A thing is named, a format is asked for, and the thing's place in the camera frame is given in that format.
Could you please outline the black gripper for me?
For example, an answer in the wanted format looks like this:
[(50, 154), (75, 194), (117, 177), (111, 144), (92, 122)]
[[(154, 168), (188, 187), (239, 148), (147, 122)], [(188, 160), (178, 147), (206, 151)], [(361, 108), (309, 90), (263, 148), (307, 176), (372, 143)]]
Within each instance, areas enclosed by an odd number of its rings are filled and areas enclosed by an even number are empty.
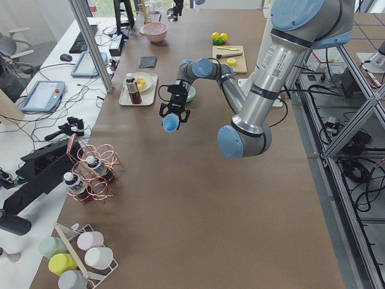
[(167, 91), (171, 94), (171, 97), (168, 104), (161, 102), (159, 115), (162, 118), (162, 123), (164, 123), (168, 114), (176, 114), (179, 121), (177, 130), (179, 130), (182, 124), (187, 123), (191, 113), (191, 110), (185, 109), (188, 91), (185, 84), (172, 84), (168, 86)]
[(174, 0), (173, 14), (174, 19), (178, 20), (178, 17), (182, 15), (183, 0)]

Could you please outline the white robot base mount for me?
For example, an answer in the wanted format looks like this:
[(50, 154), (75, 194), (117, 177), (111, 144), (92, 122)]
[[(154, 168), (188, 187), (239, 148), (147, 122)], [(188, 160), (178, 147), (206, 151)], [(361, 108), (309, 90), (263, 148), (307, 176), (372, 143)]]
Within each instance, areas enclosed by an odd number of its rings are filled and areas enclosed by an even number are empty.
[(255, 77), (259, 76), (260, 72), (264, 72), (263, 67), (267, 66), (267, 65), (264, 65), (265, 57), (267, 56), (268, 50), (273, 43), (273, 40), (271, 37), (271, 30), (273, 29), (273, 24), (271, 21), (270, 10), (267, 9), (267, 12), (268, 12), (268, 15), (266, 17), (265, 29), (263, 32), (259, 53), (257, 55), (255, 69), (248, 78), (240, 79), (238, 81), (238, 86), (240, 87), (243, 94), (245, 94), (246, 96), (249, 93), (251, 85), (254, 84)]

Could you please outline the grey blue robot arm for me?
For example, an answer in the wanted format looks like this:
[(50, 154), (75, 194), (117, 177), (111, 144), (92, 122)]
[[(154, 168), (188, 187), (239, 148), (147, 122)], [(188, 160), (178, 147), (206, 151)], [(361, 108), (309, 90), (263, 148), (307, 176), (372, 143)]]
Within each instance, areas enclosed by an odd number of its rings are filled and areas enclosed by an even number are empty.
[[(189, 2), (189, 7), (193, 8), (195, 5), (202, 5), (206, 1), (205, 0), (191, 0)], [(173, 7), (171, 9), (173, 20), (177, 21), (178, 17), (182, 15), (182, 10), (184, 8), (184, 0), (174, 0), (173, 1)]]
[(272, 140), (265, 119), (300, 55), (348, 43), (354, 11), (354, 1), (275, 1), (270, 12), (272, 43), (254, 71), (248, 93), (237, 85), (228, 65), (207, 58), (185, 60), (176, 83), (168, 86), (170, 100), (160, 107), (163, 129), (172, 133), (187, 122), (182, 115), (190, 114), (185, 104), (191, 84), (199, 78), (213, 79), (234, 112), (230, 125), (220, 128), (217, 135), (222, 154), (238, 159), (264, 153)]

